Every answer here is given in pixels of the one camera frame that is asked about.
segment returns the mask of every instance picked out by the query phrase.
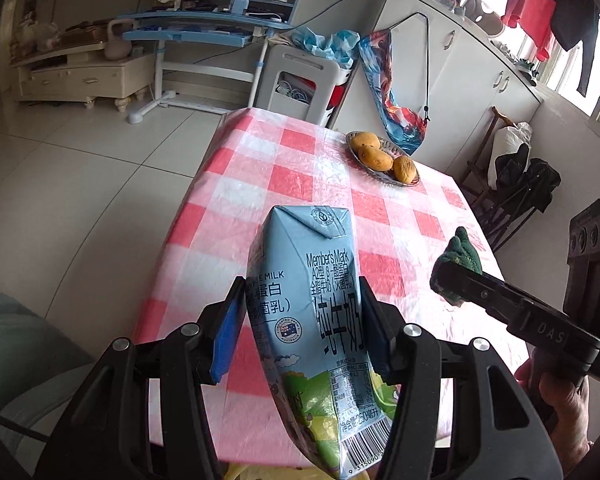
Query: human hand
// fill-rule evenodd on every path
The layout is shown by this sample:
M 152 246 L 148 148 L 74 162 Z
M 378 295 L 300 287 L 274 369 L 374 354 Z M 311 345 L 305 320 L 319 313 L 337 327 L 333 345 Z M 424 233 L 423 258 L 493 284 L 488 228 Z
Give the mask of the human hand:
M 528 359 L 514 374 L 525 391 L 530 375 L 531 359 Z M 544 373 L 539 389 L 542 400 L 555 410 L 558 418 L 549 437 L 566 476 L 589 452 L 589 378 L 585 377 L 582 386 L 576 388 L 571 381 Z

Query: milk carton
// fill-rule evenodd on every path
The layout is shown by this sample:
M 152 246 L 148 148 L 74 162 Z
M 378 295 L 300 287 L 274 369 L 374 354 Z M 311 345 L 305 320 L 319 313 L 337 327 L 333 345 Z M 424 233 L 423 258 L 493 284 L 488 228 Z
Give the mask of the milk carton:
M 247 308 L 269 388 L 300 451 L 343 480 L 379 462 L 397 394 L 366 353 L 349 211 L 272 208 L 250 250 Z

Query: cabinet handle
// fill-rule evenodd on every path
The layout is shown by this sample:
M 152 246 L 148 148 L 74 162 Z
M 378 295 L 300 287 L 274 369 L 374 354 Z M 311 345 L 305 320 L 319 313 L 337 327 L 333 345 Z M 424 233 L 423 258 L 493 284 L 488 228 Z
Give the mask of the cabinet handle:
M 496 88 L 496 86 L 498 86 L 502 82 L 503 77 L 504 77 L 504 70 L 501 70 L 500 73 L 498 74 L 498 80 L 493 84 L 494 88 Z
M 509 76 L 504 80 L 504 86 L 498 90 L 498 93 L 502 94 L 507 89 L 507 86 L 509 86 Z
M 449 39 L 449 43 L 445 45 L 445 50 L 449 50 L 451 48 L 451 44 L 454 42 L 456 37 L 456 32 L 454 30 L 451 31 L 451 38 Z

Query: green glove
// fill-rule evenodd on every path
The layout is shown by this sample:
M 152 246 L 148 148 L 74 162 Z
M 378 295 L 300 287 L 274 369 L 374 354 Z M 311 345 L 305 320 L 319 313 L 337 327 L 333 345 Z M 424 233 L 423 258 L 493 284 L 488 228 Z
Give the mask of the green glove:
M 453 306 L 460 306 L 464 303 L 464 300 L 455 293 L 445 290 L 438 285 L 438 268 L 440 264 L 444 262 L 453 262 L 455 264 L 462 265 L 463 267 L 482 274 L 482 264 L 480 263 L 480 256 L 474 246 L 469 241 L 469 236 L 466 233 L 466 229 L 460 226 L 456 229 L 456 236 L 449 240 L 449 244 L 446 246 L 445 252 L 442 253 L 436 262 L 433 264 L 433 270 L 431 271 L 431 279 L 429 280 L 429 286 L 431 290 L 439 294 L 447 303 Z

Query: plate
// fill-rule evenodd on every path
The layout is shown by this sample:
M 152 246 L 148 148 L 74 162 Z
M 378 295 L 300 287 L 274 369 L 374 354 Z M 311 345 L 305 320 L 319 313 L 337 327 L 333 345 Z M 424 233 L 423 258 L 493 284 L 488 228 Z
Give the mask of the plate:
M 375 171 L 375 170 L 372 170 L 371 168 L 368 168 L 367 166 L 365 166 L 362 163 L 362 161 L 358 158 L 358 154 L 351 149 L 351 143 L 350 143 L 351 138 L 354 137 L 358 133 L 360 133 L 360 132 L 349 132 L 346 135 L 347 147 L 348 147 L 349 151 L 351 152 L 351 155 L 354 156 L 354 158 L 357 160 L 357 162 L 362 167 L 362 169 L 365 170 L 369 175 L 378 179 L 380 182 L 384 182 L 386 184 L 391 184 L 392 186 L 398 186 L 398 187 L 413 187 L 413 186 L 417 186 L 420 183 L 420 173 L 418 173 L 418 168 L 416 168 L 416 177 L 413 179 L 413 181 L 410 184 L 405 184 L 403 182 L 400 182 L 399 180 L 397 180 L 394 177 L 394 170 Z M 382 151 L 384 151 L 385 153 L 388 153 L 389 155 L 391 155 L 392 158 L 397 158 L 401 155 L 407 155 L 407 153 L 400 146 L 397 146 L 396 144 L 391 142 L 389 139 L 383 139 L 381 137 L 378 137 L 378 139 L 380 139 L 380 149 Z

